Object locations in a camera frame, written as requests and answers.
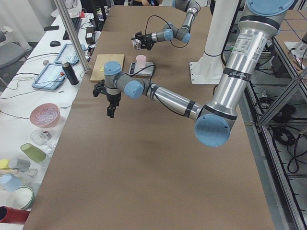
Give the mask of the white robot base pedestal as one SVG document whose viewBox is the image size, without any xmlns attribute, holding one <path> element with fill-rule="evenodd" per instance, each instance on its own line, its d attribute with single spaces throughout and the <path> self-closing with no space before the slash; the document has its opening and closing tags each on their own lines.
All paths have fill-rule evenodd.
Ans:
<svg viewBox="0 0 307 230">
<path fill-rule="evenodd" d="M 218 84 L 223 73 L 221 54 L 232 27 L 240 0 L 216 0 L 203 56 L 190 63 L 192 84 Z"/>
</svg>

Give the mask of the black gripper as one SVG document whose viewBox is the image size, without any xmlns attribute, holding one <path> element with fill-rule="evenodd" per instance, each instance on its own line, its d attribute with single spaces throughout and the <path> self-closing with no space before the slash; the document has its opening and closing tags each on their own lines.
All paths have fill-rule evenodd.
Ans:
<svg viewBox="0 0 307 230">
<path fill-rule="evenodd" d="M 151 50 L 155 44 L 155 41 L 152 39 L 152 36 L 150 34 L 142 34 L 141 31 L 135 33 L 135 35 L 132 36 L 131 41 L 133 39 L 139 39 L 141 41 L 142 43 L 141 49 Z"/>
<path fill-rule="evenodd" d="M 107 116 L 114 118 L 116 106 L 119 106 L 121 100 L 121 91 L 116 88 L 110 88 L 105 85 L 105 80 L 97 83 L 93 89 L 93 96 L 97 97 L 99 94 L 106 96 L 110 105 L 107 107 Z"/>
</svg>

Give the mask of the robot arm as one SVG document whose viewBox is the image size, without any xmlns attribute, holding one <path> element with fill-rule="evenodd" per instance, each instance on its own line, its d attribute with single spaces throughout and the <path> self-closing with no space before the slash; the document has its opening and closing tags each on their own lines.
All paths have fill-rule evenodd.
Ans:
<svg viewBox="0 0 307 230">
<path fill-rule="evenodd" d="M 132 46 L 135 49 L 151 50 L 155 43 L 171 41 L 172 39 L 185 44 L 189 42 L 191 26 L 201 7 L 195 0 L 174 0 L 172 6 L 186 13 L 182 26 L 177 28 L 171 22 L 166 22 L 161 31 L 149 34 L 142 34 L 139 31 L 131 38 Z"/>
<path fill-rule="evenodd" d="M 94 86 L 93 95 L 109 101 L 107 115 L 113 117 L 121 96 L 145 95 L 158 100 L 172 112 L 195 121 L 194 133 L 202 144 L 218 147 L 227 142 L 236 121 L 236 107 L 267 40 L 278 33 L 291 0 L 248 0 L 238 27 L 240 33 L 211 101 L 205 105 L 189 100 L 150 79 L 124 73 L 116 61 L 104 65 L 105 78 Z"/>
</svg>

